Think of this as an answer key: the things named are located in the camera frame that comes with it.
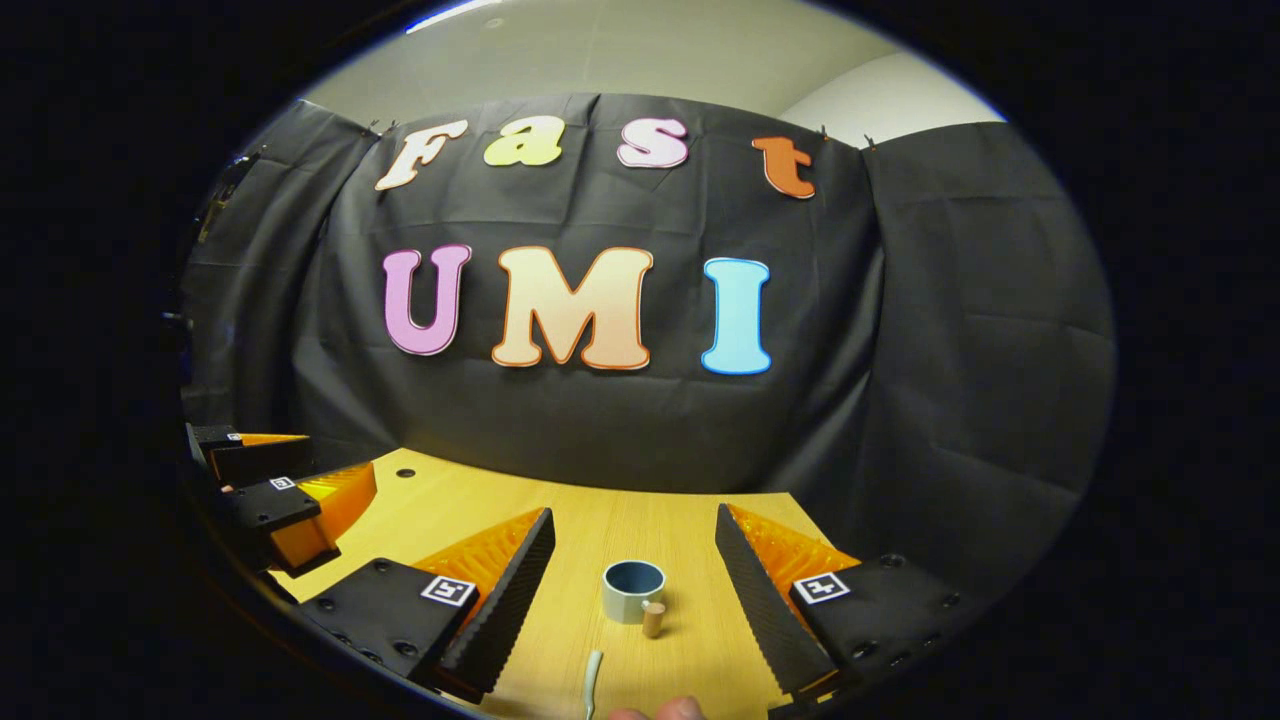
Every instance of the ceiling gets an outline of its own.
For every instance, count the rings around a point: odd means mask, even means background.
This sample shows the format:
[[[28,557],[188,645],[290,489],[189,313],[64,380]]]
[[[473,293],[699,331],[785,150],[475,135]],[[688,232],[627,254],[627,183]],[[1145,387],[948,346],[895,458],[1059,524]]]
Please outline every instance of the ceiling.
[[[303,94],[385,128],[506,97],[628,92],[777,117],[901,47],[799,0],[488,0]]]

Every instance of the screw hole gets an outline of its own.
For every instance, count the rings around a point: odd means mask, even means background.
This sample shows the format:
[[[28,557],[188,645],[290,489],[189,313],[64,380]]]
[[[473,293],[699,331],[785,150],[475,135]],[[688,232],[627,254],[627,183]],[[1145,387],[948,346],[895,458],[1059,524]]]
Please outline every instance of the screw hole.
[[[879,650],[879,643],[874,641],[865,642],[854,647],[854,651],[850,653],[850,657],[852,657],[854,660],[863,660],[864,657],[870,657],[877,650]]]

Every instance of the hand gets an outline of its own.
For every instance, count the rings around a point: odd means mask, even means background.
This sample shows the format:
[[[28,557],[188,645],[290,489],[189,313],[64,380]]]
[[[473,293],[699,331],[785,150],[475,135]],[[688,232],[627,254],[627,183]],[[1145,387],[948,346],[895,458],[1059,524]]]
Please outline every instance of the hand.
[[[649,720],[649,716],[639,710],[618,708],[609,714],[608,720]],[[662,703],[653,720],[707,720],[703,708],[692,696],[671,698]]]

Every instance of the white wall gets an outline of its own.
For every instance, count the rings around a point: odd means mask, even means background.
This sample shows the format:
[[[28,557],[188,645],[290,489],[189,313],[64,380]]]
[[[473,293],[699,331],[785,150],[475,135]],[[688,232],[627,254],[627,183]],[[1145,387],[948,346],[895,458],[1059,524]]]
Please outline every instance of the white wall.
[[[986,120],[1005,122],[969,88],[909,53],[858,65],[819,87],[780,119],[867,147],[913,132]]]

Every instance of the purple letter u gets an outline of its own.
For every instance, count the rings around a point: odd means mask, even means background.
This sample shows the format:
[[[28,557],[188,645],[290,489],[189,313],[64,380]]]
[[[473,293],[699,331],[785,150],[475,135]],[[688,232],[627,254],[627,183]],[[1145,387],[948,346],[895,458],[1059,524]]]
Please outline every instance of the purple letter u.
[[[458,331],[462,265],[470,259],[471,249],[466,245],[444,245],[431,252],[431,263],[439,274],[435,283],[435,322],[429,328],[413,322],[408,306],[413,270],[422,264],[422,254],[417,250],[399,250],[383,260],[383,269],[387,270],[387,332],[396,347],[413,355],[435,355],[453,342]]]

